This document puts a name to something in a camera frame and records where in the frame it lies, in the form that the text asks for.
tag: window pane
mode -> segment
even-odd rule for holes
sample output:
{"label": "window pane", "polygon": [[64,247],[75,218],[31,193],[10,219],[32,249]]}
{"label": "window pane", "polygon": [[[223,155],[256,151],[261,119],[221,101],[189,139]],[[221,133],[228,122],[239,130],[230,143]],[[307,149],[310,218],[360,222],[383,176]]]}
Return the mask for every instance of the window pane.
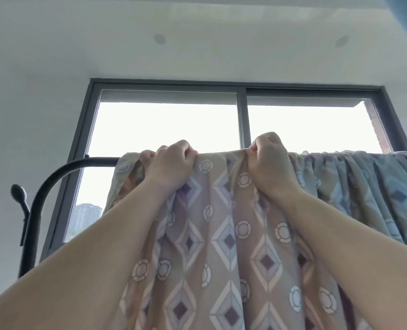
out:
{"label": "window pane", "polygon": [[[107,91],[102,94],[88,154],[120,157],[156,151],[181,139],[199,153],[240,149],[236,94]],[[84,169],[65,242],[100,217],[112,176],[113,168]]]}
{"label": "window pane", "polygon": [[[289,152],[382,153],[380,140],[385,135],[375,133],[365,103],[339,101],[339,106],[333,106],[333,100],[327,106],[248,105],[251,139],[276,132]],[[259,99],[248,98],[249,101],[259,102]]]}

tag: white ceiling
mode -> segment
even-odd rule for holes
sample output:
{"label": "white ceiling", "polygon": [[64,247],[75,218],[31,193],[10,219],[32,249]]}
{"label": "white ceiling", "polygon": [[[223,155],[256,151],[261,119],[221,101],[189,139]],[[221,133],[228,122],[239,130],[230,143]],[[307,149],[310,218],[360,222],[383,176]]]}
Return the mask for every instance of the white ceiling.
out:
{"label": "white ceiling", "polygon": [[381,0],[183,1],[0,0],[0,54],[17,72],[87,77],[384,84],[407,71]]}

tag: curtain fold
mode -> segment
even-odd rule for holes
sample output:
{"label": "curtain fold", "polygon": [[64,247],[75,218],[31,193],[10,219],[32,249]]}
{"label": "curtain fold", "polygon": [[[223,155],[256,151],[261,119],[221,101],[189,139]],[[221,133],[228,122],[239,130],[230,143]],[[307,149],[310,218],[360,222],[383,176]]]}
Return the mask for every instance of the curtain fold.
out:
{"label": "curtain fold", "polygon": [[[143,180],[138,155],[119,160],[106,210]],[[307,192],[407,244],[407,152],[289,156]],[[110,326],[124,329],[370,326],[254,187],[238,150],[198,155],[190,179],[162,206]]]}

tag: bright sky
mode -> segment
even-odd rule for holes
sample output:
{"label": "bright sky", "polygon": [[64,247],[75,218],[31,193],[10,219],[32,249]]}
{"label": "bright sky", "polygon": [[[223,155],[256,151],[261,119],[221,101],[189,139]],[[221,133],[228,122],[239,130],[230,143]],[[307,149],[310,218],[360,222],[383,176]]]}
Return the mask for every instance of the bright sky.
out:
{"label": "bright sky", "polygon": [[[249,106],[251,138],[274,131],[290,152],[382,153],[363,102],[353,108]],[[240,149],[236,105],[101,103],[88,154],[120,157],[182,138],[200,153]],[[104,209],[113,168],[84,169],[76,204]]]}

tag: dark gray window frame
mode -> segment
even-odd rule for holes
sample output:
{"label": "dark gray window frame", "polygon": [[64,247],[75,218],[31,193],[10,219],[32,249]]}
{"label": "dark gray window frame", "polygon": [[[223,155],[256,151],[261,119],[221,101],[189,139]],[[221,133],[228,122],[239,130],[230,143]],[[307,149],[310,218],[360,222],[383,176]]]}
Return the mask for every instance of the dark gray window frame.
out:
{"label": "dark gray window frame", "polygon": [[[387,135],[391,148],[394,151],[407,150],[407,138],[404,130],[391,104],[387,91],[384,87],[380,86],[91,79],[75,130],[68,162],[83,158],[87,148],[89,148],[93,130],[92,126],[103,89],[235,93],[239,118],[239,137],[242,148],[248,147],[251,143],[248,96],[367,99],[372,102],[372,111],[369,111],[369,113],[372,113],[372,116],[375,114],[378,117],[380,121],[379,126],[382,127]],[[69,174],[62,180],[40,261],[63,245],[70,211],[80,178],[81,171],[79,170]]]}

